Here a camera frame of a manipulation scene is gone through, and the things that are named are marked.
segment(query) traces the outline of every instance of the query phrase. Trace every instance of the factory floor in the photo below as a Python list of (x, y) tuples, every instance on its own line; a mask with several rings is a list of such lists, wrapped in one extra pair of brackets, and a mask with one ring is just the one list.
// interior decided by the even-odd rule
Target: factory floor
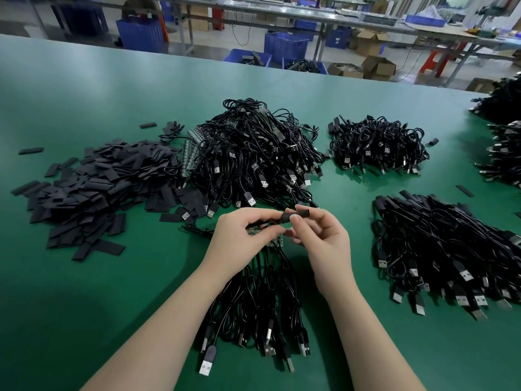
[[(104, 0), (114, 4), (122, 4), (123, 0)], [(71, 38), (65, 35), (60, 29), (49, 5), (37, 6), (39, 15), (45, 25), (47, 34), (50, 39), (64, 40), (70, 42), (78, 42), (89, 45), (114, 47), (113, 41), (118, 37), (116, 20), (120, 19), (121, 11), (112, 8), (103, 8), (109, 34), (102, 39), (92, 38)], [(234, 19), (233, 12), (229, 13), (228, 19)], [(236, 19), (243, 22), (255, 22), (253, 15), (247, 13), (238, 13)], [(169, 28), (170, 45), (165, 52), (179, 55), (181, 53), (179, 33), (175, 32), (176, 28)], [(11, 2), (0, 0), (0, 33), (10, 35), (20, 35), (25, 37), (43, 38), (42, 32), (36, 24), (36, 18), (29, 4), (20, 2)], [(194, 30), (195, 53), (190, 57), (222, 60), (233, 48), (243, 48), (253, 51), (263, 52), (264, 35), (266, 29), (248, 26), (230, 26), (225, 25), (223, 31), (198, 31)], [(188, 31), (185, 30), (185, 39), (188, 39)], [(307, 58), (313, 58), (315, 52), (317, 37), (309, 42), (307, 47)], [(396, 74), (391, 78), (393, 82), (406, 84), (424, 85), (427, 82), (429, 71), (426, 74), (419, 74), (419, 69), (428, 58), (429, 51), (409, 51), (402, 48), (386, 47), (383, 52), (385, 58), (396, 64)], [(337, 49), (325, 47), (322, 61), (326, 66), (330, 62), (352, 63), (360, 65), (364, 60), (363, 56), (356, 54), (350, 49)], [(457, 63), (449, 61), (440, 78), (435, 78), (429, 84), (433, 86), (441, 85), (456, 68)], [(506, 60), (483, 60), (477, 58), (469, 58), (466, 64), (461, 68), (456, 78), (450, 84), (450, 88), (465, 90), (473, 78), (490, 78), (499, 79), (502, 77), (511, 77), (520, 70), (519, 67), (512, 65)]]

